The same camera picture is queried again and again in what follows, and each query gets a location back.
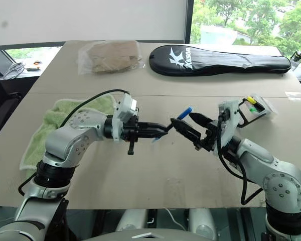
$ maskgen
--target window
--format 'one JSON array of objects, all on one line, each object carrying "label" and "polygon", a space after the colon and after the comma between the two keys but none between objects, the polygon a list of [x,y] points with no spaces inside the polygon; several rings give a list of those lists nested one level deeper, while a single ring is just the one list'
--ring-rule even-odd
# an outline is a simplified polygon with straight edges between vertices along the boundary
[{"label": "window", "polygon": [[194,0],[191,44],[276,46],[301,51],[301,0]]},{"label": "window", "polygon": [[33,67],[35,62],[39,62],[41,70],[45,70],[61,47],[41,47],[25,49],[8,49],[6,52],[16,63],[24,62],[25,67]]}]

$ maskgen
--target green towel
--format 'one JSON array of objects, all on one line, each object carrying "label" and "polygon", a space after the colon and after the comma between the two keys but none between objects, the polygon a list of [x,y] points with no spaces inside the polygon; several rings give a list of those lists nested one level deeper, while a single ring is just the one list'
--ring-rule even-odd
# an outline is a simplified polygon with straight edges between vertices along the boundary
[{"label": "green towel", "polygon": [[[61,99],[54,104],[52,109],[45,113],[42,125],[32,136],[22,157],[20,170],[36,169],[36,164],[41,161],[44,155],[46,149],[45,142],[48,134],[56,130],[67,115],[83,101],[84,100]],[[115,104],[116,101],[114,97],[108,94],[91,101],[84,105],[83,108],[92,108],[105,114],[113,114]]]}]

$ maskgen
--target wall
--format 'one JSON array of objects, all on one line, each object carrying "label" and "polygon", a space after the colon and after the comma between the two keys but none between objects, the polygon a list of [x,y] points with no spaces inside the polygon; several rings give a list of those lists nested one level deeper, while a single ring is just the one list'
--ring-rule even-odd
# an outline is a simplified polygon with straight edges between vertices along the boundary
[{"label": "wall", "polygon": [[187,0],[0,0],[0,45],[182,40]]}]

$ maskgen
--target robotic arm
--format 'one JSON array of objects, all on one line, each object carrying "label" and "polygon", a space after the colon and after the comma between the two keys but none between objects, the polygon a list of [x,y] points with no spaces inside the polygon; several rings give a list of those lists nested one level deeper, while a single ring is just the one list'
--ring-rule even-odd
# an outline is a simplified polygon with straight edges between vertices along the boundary
[{"label": "robotic arm", "polygon": [[127,93],[113,116],[89,109],[76,112],[66,125],[49,134],[45,154],[28,180],[15,221],[0,229],[0,241],[40,241],[60,226],[68,205],[64,196],[70,180],[92,142],[125,140],[130,142],[128,154],[133,155],[138,138],[160,138],[167,134],[165,129],[160,124],[139,122],[136,100]]},{"label": "robotic arm", "polygon": [[[245,205],[262,190],[266,200],[266,227],[264,240],[301,240],[301,170],[295,165],[281,161],[266,149],[248,140],[234,136],[239,125],[240,110],[237,101],[219,105],[219,119],[190,113],[191,119],[206,128],[206,136],[193,129],[185,121],[171,119],[174,128],[193,142],[196,150],[204,148],[218,155],[232,175],[244,179],[241,203]],[[225,164],[223,157],[242,176]],[[246,181],[261,187],[245,200]]]}]

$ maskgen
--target yellow cap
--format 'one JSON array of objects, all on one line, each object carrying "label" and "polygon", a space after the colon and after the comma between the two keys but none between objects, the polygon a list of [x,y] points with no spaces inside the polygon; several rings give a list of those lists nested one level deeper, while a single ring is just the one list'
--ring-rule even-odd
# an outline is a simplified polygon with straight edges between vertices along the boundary
[{"label": "yellow cap", "polygon": [[251,96],[248,96],[247,98],[247,101],[250,102],[251,104],[255,104],[256,101],[251,97]]}]

